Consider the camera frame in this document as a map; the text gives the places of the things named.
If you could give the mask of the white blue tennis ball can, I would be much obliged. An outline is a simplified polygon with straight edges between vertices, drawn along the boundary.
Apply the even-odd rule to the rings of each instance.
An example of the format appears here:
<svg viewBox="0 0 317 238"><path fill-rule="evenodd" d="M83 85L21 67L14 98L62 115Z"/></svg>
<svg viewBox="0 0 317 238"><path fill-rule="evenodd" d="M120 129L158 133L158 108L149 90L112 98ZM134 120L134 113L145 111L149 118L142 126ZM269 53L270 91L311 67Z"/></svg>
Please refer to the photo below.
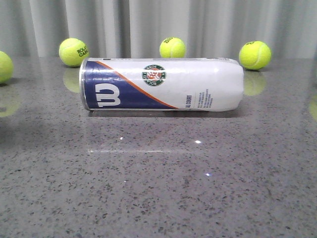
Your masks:
<svg viewBox="0 0 317 238"><path fill-rule="evenodd" d="M244 71L227 58L87 58L79 85L88 110L223 112L242 100Z"/></svg>

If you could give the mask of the middle tennis ball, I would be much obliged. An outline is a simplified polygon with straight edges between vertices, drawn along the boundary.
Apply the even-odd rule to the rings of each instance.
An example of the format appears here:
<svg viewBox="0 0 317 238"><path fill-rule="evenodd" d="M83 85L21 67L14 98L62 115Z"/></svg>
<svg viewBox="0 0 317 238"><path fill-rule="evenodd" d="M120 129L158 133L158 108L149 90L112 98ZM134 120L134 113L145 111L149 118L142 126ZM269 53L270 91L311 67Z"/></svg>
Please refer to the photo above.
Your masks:
<svg viewBox="0 0 317 238"><path fill-rule="evenodd" d="M162 58L183 58L186 54L185 43L176 37L165 38L159 47Z"/></svg>

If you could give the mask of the tennis ball with Roland Garros print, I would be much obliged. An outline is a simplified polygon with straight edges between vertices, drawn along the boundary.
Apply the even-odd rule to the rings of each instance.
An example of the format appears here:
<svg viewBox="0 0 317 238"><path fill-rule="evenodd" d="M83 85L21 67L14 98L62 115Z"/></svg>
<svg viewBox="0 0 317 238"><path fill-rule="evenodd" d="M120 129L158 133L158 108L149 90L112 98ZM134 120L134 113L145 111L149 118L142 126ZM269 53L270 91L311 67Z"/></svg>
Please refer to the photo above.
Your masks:
<svg viewBox="0 0 317 238"><path fill-rule="evenodd" d="M88 56L87 45L77 38L68 38L59 46L59 57L67 66L78 67Z"/></svg>

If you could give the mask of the right tennis ball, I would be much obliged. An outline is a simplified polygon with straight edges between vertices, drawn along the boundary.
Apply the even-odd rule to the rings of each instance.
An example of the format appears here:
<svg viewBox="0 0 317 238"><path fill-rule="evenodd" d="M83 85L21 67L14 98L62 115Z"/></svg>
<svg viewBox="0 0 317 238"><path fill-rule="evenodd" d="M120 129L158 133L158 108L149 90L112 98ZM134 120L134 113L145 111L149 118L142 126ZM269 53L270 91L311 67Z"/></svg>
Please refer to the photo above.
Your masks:
<svg viewBox="0 0 317 238"><path fill-rule="evenodd" d="M262 41L247 42L239 52L240 64L250 70L258 70L269 64L271 49Z"/></svg>

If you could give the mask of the tennis ball far left edge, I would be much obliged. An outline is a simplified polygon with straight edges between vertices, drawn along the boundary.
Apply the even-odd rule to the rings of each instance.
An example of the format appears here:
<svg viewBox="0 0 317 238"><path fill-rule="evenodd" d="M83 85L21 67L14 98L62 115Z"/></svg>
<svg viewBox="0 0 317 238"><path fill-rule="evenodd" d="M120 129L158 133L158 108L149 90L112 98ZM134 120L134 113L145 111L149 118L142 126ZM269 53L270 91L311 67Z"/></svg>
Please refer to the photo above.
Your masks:
<svg viewBox="0 0 317 238"><path fill-rule="evenodd" d="M13 62L8 54L0 51L0 83L4 84L11 79L13 74Z"/></svg>

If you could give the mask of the grey pleated curtain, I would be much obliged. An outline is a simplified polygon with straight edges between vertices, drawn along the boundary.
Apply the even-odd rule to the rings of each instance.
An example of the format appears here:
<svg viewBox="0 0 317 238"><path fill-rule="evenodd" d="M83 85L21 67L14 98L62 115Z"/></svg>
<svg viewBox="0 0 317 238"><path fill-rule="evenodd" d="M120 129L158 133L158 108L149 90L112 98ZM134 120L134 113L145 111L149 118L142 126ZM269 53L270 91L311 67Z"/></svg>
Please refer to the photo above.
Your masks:
<svg viewBox="0 0 317 238"><path fill-rule="evenodd" d="M317 57L314 0L3 0L0 49L10 56L56 56L69 37L93 57L151 58L167 37L188 57L236 58L248 41L276 59Z"/></svg>

